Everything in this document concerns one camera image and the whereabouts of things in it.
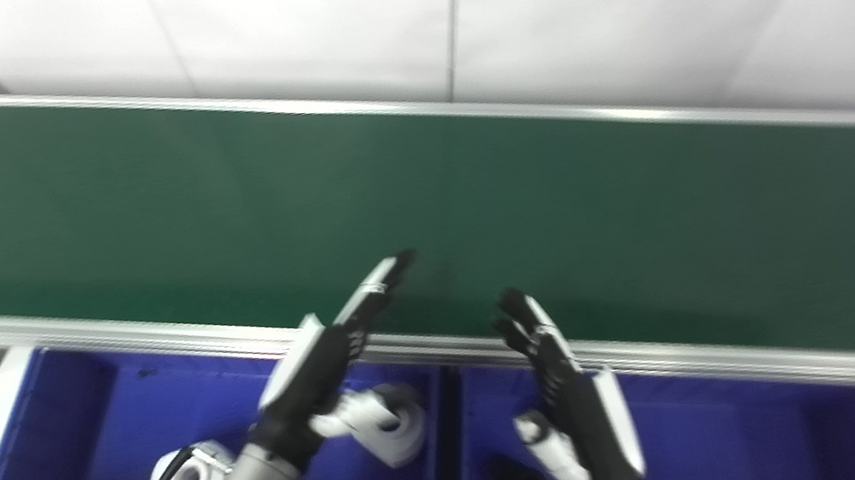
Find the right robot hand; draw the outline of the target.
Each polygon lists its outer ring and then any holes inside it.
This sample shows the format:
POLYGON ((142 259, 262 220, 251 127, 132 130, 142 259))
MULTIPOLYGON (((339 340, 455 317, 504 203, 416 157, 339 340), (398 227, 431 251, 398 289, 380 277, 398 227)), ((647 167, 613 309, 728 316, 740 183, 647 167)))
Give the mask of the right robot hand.
POLYGON ((493 328, 528 359, 541 403, 513 428, 553 480, 646 480, 635 419, 611 368, 585 371, 535 297, 507 287, 493 328))

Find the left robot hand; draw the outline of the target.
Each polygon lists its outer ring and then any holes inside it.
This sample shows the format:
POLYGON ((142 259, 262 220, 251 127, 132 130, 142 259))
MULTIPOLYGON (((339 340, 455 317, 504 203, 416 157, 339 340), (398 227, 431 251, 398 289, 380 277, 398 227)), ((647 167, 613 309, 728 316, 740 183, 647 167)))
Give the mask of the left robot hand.
POLYGON ((294 344, 275 365, 261 394, 258 418, 249 429, 247 449, 269 461, 282 460, 305 471, 322 447, 311 419, 329 414, 339 401, 349 367, 366 349, 375 323, 415 261, 400 249, 379 261, 328 324, 309 315, 294 344))

